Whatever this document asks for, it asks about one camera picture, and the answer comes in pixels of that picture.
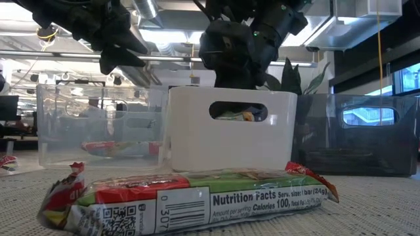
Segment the round silver air duct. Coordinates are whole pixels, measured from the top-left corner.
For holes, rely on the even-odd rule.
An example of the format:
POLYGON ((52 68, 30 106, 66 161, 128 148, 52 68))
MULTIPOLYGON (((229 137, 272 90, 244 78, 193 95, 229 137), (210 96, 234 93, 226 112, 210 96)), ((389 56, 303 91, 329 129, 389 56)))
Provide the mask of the round silver air duct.
POLYGON ((163 27, 158 16, 159 9, 155 0, 132 0, 132 4, 140 20, 147 20, 157 27, 163 27))

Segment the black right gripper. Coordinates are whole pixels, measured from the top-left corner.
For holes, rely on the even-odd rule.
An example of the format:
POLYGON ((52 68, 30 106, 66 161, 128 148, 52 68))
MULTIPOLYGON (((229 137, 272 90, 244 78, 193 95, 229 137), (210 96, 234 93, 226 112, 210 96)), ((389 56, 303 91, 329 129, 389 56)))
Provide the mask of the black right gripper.
MULTIPOLYGON (((214 86, 226 89, 256 89, 266 83, 258 50, 263 45, 266 26, 214 20, 200 37, 199 57, 205 68, 216 74, 214 86)), ((229 111, 228 102, 214 102, 209 114, 217 118, 229 111)), ((268 110, 264 105, 255 108, 255 121, 264 121, 268 110)))

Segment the red wrapper granola bar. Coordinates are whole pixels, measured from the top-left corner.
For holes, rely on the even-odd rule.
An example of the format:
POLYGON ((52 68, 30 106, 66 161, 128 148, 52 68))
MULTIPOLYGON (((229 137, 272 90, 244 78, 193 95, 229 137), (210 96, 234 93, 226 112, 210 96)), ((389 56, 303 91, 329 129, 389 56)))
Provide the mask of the red wrapper granola bar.
POLYGON ((0 158, 0 168, 7 171, 15 171, 18 166, 17 158, 11 155, 5 155, 0 158))

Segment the snake plant in white pot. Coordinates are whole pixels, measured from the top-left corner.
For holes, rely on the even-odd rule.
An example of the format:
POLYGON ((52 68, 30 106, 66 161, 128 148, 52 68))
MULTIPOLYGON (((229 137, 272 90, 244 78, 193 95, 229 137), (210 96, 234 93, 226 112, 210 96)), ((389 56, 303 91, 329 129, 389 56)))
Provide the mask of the snake plant in white pot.
POLYGON ((293 67, 290 59, 286 58, 285 66, 282 72, 282 80, 279 81, 277 78, 268 74, 268 77, 263 87, 271 91, 292 92, 297 95, 316 94, 318 91, 318 87, 322 84, 324 80, 326 69, 329 65, 330 63, 328 62, 324 66, 322 72, 315 78, 313 78, 309 85, 303 90, 301 88, 301 75, 299 73, 299 66, 296 65, 295 67, 293 67))

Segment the grey woven placemat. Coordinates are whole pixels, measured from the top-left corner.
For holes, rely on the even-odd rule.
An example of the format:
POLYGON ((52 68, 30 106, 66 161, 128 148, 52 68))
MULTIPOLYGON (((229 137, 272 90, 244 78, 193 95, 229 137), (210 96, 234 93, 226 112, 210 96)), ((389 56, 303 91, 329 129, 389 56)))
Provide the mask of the grey woven placemat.
MULTIPOLYGON (((0 177, 0 236, 73 236, 43 227, 37 213, 47 190, 70 173, 44 169, 0 177)), ((420 180, 329 176, 339 203, 260 222, 169 236, 420 236, 420 180)))

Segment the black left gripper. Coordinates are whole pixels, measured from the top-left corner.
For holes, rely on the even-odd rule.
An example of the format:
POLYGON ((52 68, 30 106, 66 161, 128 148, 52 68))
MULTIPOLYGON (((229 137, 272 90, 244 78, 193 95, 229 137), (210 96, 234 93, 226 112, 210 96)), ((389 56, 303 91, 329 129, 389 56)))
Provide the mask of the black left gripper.
POLYGON ((99 64, 104 75, 109 75, 118 66, 143 68, 146 65, 127 50, 148 53, 147 47, 130 31, 130 13, 120 0, 12 1, 30 11, 33 20, 42 28, 56 24, 70 31, 75 40, 83 39, 94 50, 102 51, 99 64))

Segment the red blue granola bar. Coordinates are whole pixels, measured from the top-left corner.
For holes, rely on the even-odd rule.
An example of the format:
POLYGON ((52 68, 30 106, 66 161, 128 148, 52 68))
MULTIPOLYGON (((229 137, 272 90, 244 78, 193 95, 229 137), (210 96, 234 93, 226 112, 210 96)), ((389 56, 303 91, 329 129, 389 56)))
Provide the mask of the red blue granola bar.
POLYGON ((81 149, 91 155, 103 157, 141 157, 148 155, 159 155, 159 148, 162 142, 83 142, 81 149))

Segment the person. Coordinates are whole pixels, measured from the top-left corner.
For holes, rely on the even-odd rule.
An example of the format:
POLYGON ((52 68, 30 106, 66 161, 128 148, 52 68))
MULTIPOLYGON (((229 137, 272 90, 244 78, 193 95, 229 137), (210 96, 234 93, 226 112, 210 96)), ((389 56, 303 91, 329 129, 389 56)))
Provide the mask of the person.
POLYGON ((86 133, 90 136, 107 136, 106 111, 98 107, 99 99, 90 97, 88 105, 88 108, 79 114, 79 117, 87 118, 86 133))

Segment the white plastic bin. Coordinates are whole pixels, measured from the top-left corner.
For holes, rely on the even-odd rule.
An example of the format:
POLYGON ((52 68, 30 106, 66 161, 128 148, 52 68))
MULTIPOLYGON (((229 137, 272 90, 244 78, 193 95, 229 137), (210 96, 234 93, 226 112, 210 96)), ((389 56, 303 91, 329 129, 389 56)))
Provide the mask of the white plastic bin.
POLYGON ((165 137, 172 168, 283 170, 291 159, 296 109, 297 95, 291 92, 171 88, 165 137), (260 122, 216 120, 209 112, 215 102, 262 104, 268 115, 260 122))

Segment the green red granola bar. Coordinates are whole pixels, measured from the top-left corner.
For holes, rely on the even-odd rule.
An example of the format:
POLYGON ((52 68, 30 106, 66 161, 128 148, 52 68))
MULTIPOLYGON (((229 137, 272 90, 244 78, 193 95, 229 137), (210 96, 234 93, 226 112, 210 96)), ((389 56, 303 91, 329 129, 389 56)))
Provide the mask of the green red granola bar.
POLYGON ((77 236, 143 236, 291 214, 339 201, 336 187, 294 162, 85 183, 83 163, 52 185, 37 218, 77 236))

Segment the orange green granola bar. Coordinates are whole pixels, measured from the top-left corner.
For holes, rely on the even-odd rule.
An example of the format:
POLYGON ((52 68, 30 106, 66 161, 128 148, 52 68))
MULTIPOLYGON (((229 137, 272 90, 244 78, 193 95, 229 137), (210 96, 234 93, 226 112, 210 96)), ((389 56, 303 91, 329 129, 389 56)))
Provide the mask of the orange green granola bar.
POLYGON ((216 117, 216 120, 225 120, 225 121, 255 121, 254 115, 249 111, 242 111, 239 113, 233 113, 227 111, 222 115, 216 117))

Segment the black computer monitor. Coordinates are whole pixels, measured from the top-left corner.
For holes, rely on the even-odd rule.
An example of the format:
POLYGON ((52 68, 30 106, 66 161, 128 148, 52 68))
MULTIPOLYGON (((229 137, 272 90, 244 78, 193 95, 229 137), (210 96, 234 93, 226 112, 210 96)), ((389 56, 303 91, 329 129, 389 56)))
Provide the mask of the black computer monitor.
POLYGON ((0 121, 15 121, 19 96, 0 96, 0 121))

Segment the clear plastic bin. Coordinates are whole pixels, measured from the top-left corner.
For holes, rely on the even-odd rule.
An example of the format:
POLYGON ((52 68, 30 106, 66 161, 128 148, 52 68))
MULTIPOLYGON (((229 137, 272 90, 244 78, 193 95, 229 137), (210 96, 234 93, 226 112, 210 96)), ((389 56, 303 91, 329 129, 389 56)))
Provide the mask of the clear plastic bin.
POLYGON ((90 168, 157 168, 159 155, 103 157, 81 149, 83 142, 162 142, 168 91, 150 87, 94 87, 39 85, 37 87, 37 135, 39 163, 61 167, 83 162, 90 168), (106 111, 107 136, 86 133, 87 118, 79 114, 88 99, 97 97, 106 111))

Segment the dark grey translucent bin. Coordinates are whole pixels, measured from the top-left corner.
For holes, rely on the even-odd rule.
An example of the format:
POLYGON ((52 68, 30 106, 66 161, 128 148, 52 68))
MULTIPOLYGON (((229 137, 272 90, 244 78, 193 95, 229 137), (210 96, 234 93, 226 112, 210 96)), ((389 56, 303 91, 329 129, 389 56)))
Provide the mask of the dark grey translucent bin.
POLYGON ((318 174, 412 176, 419 146, 419 98, 298 97, 291 160, 318 174))

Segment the rectangular silver air duct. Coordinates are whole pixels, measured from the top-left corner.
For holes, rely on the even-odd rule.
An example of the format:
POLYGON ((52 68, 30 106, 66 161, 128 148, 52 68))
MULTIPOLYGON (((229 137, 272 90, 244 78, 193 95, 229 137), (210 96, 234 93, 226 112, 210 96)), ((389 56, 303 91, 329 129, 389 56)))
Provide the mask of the rectangular silver air duct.
POLYGON ((402 16, 406 0, 313 0, 305 16, 312 27, 303 45, 346 50, 402 16))

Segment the background office desk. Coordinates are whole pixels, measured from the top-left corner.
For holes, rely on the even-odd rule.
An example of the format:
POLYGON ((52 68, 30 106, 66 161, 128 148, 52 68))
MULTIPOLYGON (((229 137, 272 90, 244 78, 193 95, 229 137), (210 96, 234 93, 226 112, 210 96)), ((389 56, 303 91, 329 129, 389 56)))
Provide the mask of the background office desk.
POLYGON ((13 141, 13 153, 16 151, 38 150, 37 136, 0 136, 0 153, 7 152, 7 144, 13 141))

